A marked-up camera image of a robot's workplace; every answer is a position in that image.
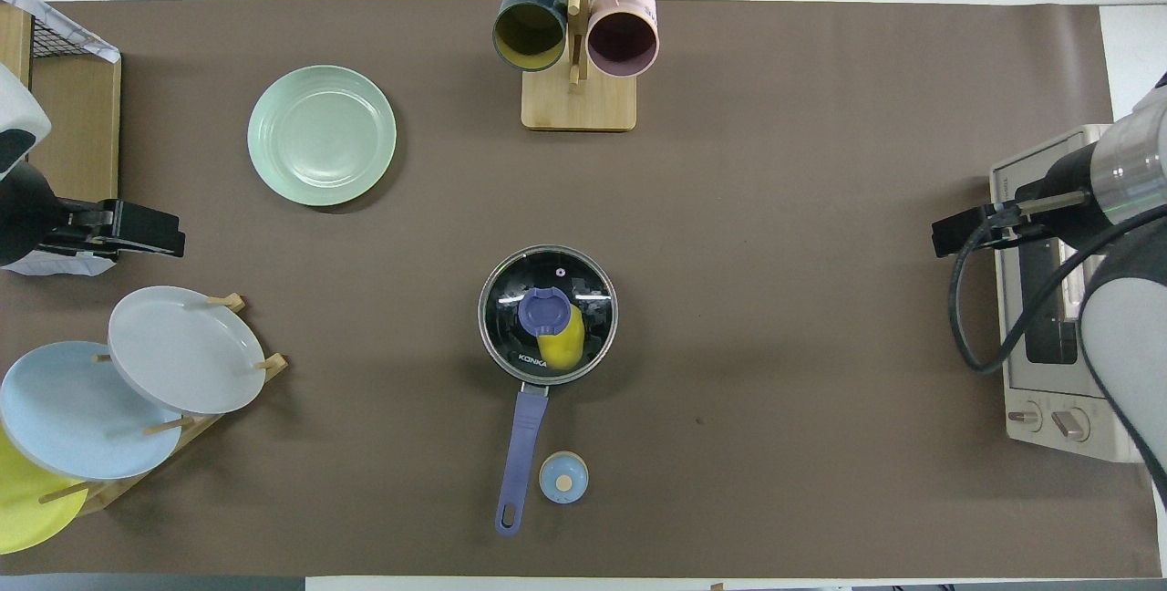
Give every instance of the handle hole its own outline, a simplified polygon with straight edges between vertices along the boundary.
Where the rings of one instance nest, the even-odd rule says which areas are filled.
[[[503,506],[503,527],[512,528],[515,527],[515,505]]]

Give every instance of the pink mug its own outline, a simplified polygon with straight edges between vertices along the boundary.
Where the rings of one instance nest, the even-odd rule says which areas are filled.
[[[587,56],[609,76],[631,78],[656,62],[656,0],[593,0]]]

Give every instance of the mug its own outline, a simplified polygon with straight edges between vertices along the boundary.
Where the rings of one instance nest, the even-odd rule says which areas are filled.
[[[656,62],[656,0],[593,0],[587,56],[609,76],[631,78]]]
[[[567,41],[566,0],[503,0],[495,18],[495,50],[520,71],[559,62]]]

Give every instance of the oven knob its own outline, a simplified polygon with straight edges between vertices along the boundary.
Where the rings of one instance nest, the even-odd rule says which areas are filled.
[[[1041,431],[1041,408],[1033,402],[1026,402],[1020,411],[1009,411],[1005,417],[1011,423],[1025,425],[1029,431]]]
[[[1062,436],[1070,440],[1082,443],[1090,438],[1090,418],[1083,409],[1070,409],[1069,411],[1054,411],[1050,416]]]

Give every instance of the small blue bowl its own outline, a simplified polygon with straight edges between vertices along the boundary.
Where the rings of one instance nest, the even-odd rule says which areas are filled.
[[[587,465],[574,452],[555,452],[539,468],[539,488],[547,500],[571,505],[587,491]]]

